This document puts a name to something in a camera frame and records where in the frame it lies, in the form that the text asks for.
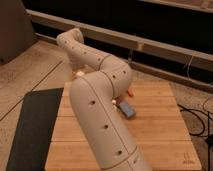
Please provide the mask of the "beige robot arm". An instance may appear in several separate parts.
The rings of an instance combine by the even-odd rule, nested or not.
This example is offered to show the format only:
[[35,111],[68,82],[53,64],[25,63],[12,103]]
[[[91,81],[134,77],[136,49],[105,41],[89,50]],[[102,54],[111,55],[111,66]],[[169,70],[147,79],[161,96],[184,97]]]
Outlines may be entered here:
[[152,171],[112,103],[132,82],[130,66],[85,45],[78,28],[58,35],[57,44],[68,54],[74,70],[85,65],[93,69],[72,81],[69,98],[101,171]]

